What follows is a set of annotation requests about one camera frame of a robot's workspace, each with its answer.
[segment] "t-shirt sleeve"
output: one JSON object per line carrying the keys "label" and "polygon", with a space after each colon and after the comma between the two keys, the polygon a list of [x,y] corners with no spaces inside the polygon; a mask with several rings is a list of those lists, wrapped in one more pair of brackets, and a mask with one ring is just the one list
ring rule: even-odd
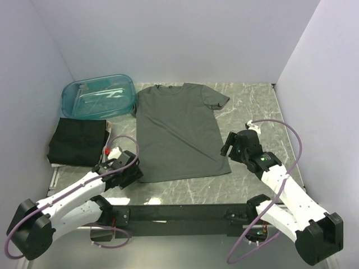
{"label": "t-shirt sleeve", "polygon": [[229,100],[228,96],[205,85],[202,88],[201,95],[203,103],[210,109],[222,109]]}
{"label": "t-shirt sleeve", "polygon": [[139,93],[137,93],[136,94],[136,100],[135,100],[135,102],[134,102],[134,104],[132,105],[132,108],[131,108],[131,110],[130,110],[130,114],[134,117],[134,118],[136,118],[136,113],[137,113],[137,110],[138,110],[138,108],[139,108],[139,101],[140,101],[140,95],[139,95]]}

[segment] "white backdrop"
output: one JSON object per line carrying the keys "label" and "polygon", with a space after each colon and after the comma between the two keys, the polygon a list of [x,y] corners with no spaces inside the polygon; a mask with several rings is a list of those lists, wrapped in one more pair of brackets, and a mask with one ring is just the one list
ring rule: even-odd
{"label": "white backdrop", "polygon": [[76,80],[276,83],[319,0],[32,0]]}

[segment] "t-shirt hem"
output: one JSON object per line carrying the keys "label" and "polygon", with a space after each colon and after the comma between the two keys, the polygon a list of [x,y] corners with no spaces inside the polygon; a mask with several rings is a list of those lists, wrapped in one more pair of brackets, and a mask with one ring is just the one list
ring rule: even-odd
{"label": "t-shirt hem", "polygon": [[180,180],[180,179],[191,179],[191,178],[205,178],[205,177],[215,177],[217,175],[224,175],[231,173],[231,169],[213,172],[213,173],[206,173],[206,174],[191,174],[191,175],[178,175],[176,177],[166,177],[166,178],[156,178],[155,181],[141,181],[139,179],[138,181],[140,183],[158,183],[158,182],[166,182],[166,181],[172,181],[172,180]]}

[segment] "white wall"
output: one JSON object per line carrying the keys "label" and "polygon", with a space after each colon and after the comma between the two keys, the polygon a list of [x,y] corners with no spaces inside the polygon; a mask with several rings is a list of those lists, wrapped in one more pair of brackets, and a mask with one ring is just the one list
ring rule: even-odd
{"label": "white wall", "polygon": [[32,0],[76,80],[277,82],[319,0]]}
{"label": "white wall", "polygon": [[47,145],[59,117],[61,91],[71,81],[31,2],[1,0],[0,268],[15,265],[4,256],[3,242],[19,203],[37,201],[48,189]]}
{"label": "white wall", "polygon": [[358,10],[359,1],[321,0],[276,86],[284,119],[303,139],[309,193],[344,219],[341,269],[359,263]]}

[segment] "cable connector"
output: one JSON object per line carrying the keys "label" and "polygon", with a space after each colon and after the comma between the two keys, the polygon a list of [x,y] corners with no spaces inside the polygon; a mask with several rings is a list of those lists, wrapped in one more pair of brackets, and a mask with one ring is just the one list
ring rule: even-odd
{"label": "cable connector", "polygon": [[256,131],[258,135],[261,134],[259,126],[253,124],[253,120],[250,120],[246,123],[246,129]]}

